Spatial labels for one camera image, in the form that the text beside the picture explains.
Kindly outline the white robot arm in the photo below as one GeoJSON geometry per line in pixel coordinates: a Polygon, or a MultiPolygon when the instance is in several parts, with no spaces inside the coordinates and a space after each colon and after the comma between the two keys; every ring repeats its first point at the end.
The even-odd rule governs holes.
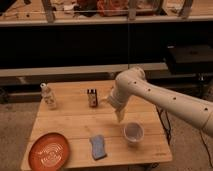
{"type": "Polygon", "coordinates": [[[119,73],[107,97],[108,103],[117,112],[119,121],[123,119],[121,111],[131,95],[141,97],[167,110],[213,137],[213,102],[150,84],[146,81],[145,72],[140,67],[132,67],[119,73]]]}

